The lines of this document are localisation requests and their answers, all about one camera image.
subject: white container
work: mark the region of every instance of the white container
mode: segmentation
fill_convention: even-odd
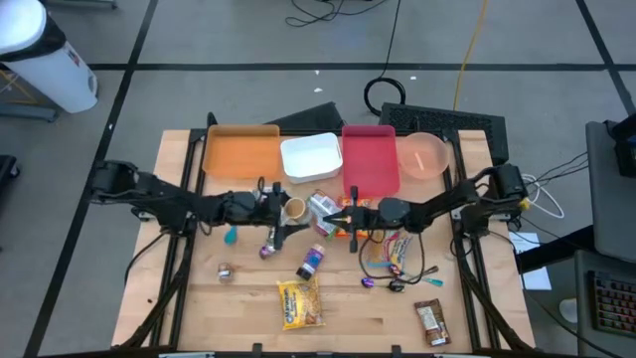
[[[47,29],[61,39],[58,46],[41,41]],[[0,0],[0,61],[63,110],[77,113],[97,103],[97,78],[64,38],[38,0]],[[20,52],[33,56],[7,60]]]
[[[340,144],[333,133],[285,140],[280,143],[280,153],[292,184],[335,177],[342,167]]]

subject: wooden table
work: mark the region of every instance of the wooden table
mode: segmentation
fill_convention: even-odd
[[[188,130],[168,130],[163,134],[154,173],[161,179],[179,185],[185,162]],[[482,131],[460,131],[461,146],[468,176],[491,165],[485,135]],[[202,148],[195,154],[195,163]],[[197,170],[193,170],[191,190]],[[301,185],[289,184],[281,178],[283,188],[292,196],[307,197],[316,188],[333,198],[343,195],[342,177]],[[228,190],[251,190],[255,180],[228,181],[207,178],[204,194]],[[397,197],[423,202],[443,192],[441,178],[414,181],[402,175]],[[491,222],[490,229],[507,236],[502,223]],[[214,228],[209,237],[199,233],[193,254],[192,270],[179,342],[180,350],[250,351],[260,342],[264,351],[335,351],[389,352],[398,344],[403,352],[470,352],[470,340],[460,278],[455,258],[449,252],[451,228],[448,216],[442,216],[423,234],[427,267],[439,266],[431,277],[444,281],[444,287],[426,282],[408,286],[404,293],[392,293],[379,281],[372,289],[363,288],[363,277],[357,255],[349,253],[348,239],[326,243],[313,230],[289,237],[277,256],[263,261],[258,249],[263,245],[267,228],[240,227],[238,242],[224,244],[228,227]],[[136,251],[158,233],[154,222],[142,223]],[[113,344],[128,338],[147,315],[158,295],[168,240],[164,240],[140,258],[130,272]],[[297,279],[297,268],[307,250],[315,243],[326,248],[326,256],[318,269],[320,296],[326,326],[282,331],[282,309],[276,281]],[[515,259],[508,242],[496,236],[481,240],[492,299],[508,323],[528,344],[535,344],[528,311],[517,274]],[[407,253],[407,270],[417,272],[421,265],[416,240]],[[217,280],[219,263],[231,263],[235,281],[222,284]],[[413,304],[439,298],[451,334],[452,344],[430,348]],[[482,346],[488,346],[484,315],[475,299]],[[168,341],[173,306],[166,310],[162,343]]]

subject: snack bag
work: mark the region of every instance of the snack bag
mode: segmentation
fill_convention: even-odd
[[[371,199],[358,199],[358,206],[370,208],[371,201],[372,201]],[[338,206],[341,209],[346,206],[352,206],[352,205],[353,205],[353,201],[351,200],[351,198],[343,198],[343,197],[338,198]],[[369,237],[369,232],[366,230],[358,230],[357,234],[358,234],[358,239],[366,239]],[[347,233],[344,229],[338,228],[338,230],[336,231],[335,237],[349,238],[349,233]]]
[[[316,277],[277,283],[282,303],[283,330],[325,325]]]

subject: brown wrapper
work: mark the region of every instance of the brown wrapper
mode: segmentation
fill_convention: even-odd
[[[432,347],[450,344],[450,333],[446,328],[439,299],[416,302],[415,310],[424,325],[426,342]]]

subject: orange tray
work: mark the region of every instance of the orange tray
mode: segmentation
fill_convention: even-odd
[[[249,179],[280,174],[278,125],[212,125],[203,170],[220,178]]]

